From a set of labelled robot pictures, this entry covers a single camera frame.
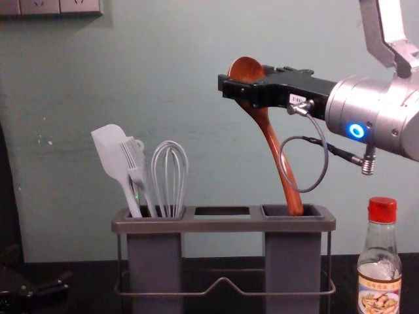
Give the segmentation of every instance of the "utensil holder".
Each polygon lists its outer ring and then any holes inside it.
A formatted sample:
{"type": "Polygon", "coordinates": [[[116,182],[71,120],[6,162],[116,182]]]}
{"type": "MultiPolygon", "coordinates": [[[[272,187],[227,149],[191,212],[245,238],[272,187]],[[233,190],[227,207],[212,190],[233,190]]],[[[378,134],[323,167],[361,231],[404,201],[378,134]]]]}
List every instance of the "utensil holder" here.
{"type": "Polygon", "coordinates": [[[301,217],[290,216],[286,205],[191,206],[178,218],[132,218],[123,209],[114,218],[112,231],[118,235],[119,262],[120,235],[127,236],[131,291],[124,292],[117,283],[115,292],[133,298],[133,314],[183,314],[184,298],[205,298],[220,283],[227,283],[244,298],[264,298],[266,314],[318,314],[320,296],[329,297],[335,291],[330,278],[331,232],[335,228],[335,218],[326,208],[310,204],[304,205],[301,217]],[[227,218],[236,215],[244,217],[227,218]],[[206,290],[183,291],[181,234],[185,232],[264,232],[264,291],[243,290],[227,276],[206,290]],[[328,239],[327,291],[320,290],[322,232],[327,232],[328,239]]]}

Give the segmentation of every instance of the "dark countertop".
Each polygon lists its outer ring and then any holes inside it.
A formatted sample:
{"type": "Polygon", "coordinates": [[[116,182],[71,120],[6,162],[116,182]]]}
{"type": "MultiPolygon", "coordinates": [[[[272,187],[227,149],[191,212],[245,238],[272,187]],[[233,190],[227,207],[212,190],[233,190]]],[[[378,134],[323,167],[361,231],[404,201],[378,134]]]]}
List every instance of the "dark countertop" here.
{"type": "MultiPolygon", "coordinates": [[[[403,264],[403,286],[401,293],[401,313],[416,313],[419,308],[419,253],[401,254],[403,264]]],[[[356,311],[356,272],[357,256],[344,255],[333,256],[332,279],[337,287],[337,293],[332,297],[331,313],[354,314],[356,311]]],[[[237,268],[238,265],[246,268],[262,268],[263,258],[212,258],[212,259],[192,259],[185,265],[188,269],[206,264],[207,267],[214,268],[237,268]]],[[[120,313],[120,300],[114,294],[113,288],[118,277],[117,262],[64,262],[64,263],[40,263],[25,264],[19,272],[34,284],[50,281],[59,274],[71,270],[73,277],[69,282],[70,291],[65,304],[44,308],[36,311],[39,314],[49,313],[120,313]]],[[[197,276],[193,271],[185,273],[185,284],[192,282],[202,282],[199,289],[205,290],[205,285],[212,278],[197,276]]],[[[235,275],[235,282],[243,285],[251,285],[258,289],[263,286],[263,273],[254,271],[253,275],[240,278],[240,273],[235,275]]],[[[263,301],[260,298],[249,298],[245,302],[230,287],[221,286],[212,292],[206,299],[195,298],[187,300],[185,307],[187,313],[263,313],[263,301]]]]}

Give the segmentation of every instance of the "label sticker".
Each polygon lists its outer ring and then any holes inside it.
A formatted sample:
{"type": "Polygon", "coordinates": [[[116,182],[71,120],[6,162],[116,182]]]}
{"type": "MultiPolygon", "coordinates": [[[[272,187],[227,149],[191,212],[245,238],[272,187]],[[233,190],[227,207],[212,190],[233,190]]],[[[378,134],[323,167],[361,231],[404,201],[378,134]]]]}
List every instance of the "label sticker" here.
{"type": "Polygon", "coordinates": [[[401,278],[375,281],[359,274],[358,312],[360,314],[399,314],[401,278]]]}
{"type": "Polygon", "coordinates": [[[303,101],[306,101],[307,98],[302,97],[302,96],[298,96],[298,95],[294,95],[294,94],[289,94],[289,103],[292,105],[297,105],[299,103],[302,103],[303,101]]]}

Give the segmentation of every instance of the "wooden spoon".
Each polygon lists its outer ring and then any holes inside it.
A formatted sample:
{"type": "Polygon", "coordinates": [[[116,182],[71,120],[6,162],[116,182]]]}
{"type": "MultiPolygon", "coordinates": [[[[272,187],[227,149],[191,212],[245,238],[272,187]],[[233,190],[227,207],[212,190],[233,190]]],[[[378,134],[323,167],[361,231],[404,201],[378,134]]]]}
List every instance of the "wooden spoon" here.
{"type": "MultiPolygon", "coordinates": [[[[233,62],[233,64],[230,66],[230,69],[228,70],[227,75],[232,79],[239,80],[241,82],[254,82],[263,78],[265,73],[263,66],[258,61],[249,57],[241,57],[233,62]]],[[[280,179],[282,182],[283,191],[285,193],[285,198],[287,200],[289,212],[295,216],[302,215],[303,208],[300,194],[290,187],[289,183],[280,170],[280,159],[278,158],[278,154],[280,152],[280,142],[278,141],[275,131],[270,124],[268,108],[253,108],[246,101],[236,102],[245,112],[248,113],[249,116],[254,119],[254,121],[262,130],[266,140],[268,141],[270,151],[272,152],[272,155],[275,159],[276,168],[280,174],[280,179]]],[[[295,181],[293,171],[291,170],[291,166],[289,165],[285,154],[282,154],[281,163],[286,171],[288,178],[296,186],[297,183],[295,181]]]]}

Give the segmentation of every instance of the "wall socket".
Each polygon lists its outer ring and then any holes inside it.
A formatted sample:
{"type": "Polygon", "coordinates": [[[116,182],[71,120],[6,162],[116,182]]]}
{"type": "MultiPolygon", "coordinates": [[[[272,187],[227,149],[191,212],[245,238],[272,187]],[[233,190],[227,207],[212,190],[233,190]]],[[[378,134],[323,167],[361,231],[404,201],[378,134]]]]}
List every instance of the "wall socket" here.
{"type": "Polygon", "coordinates": [[[22,15],[59,14],[59,0],[20,0],[22,15]]]}
{"type": "Polygon", "coordinates": [[[0,16],[20,15],[19,0],[0,0],[0,16]]]}
{"type": "Polygon", "coordinates": [[[60,0],[61,13],[89,12],[103,14],[101,0],[60,0]]]}

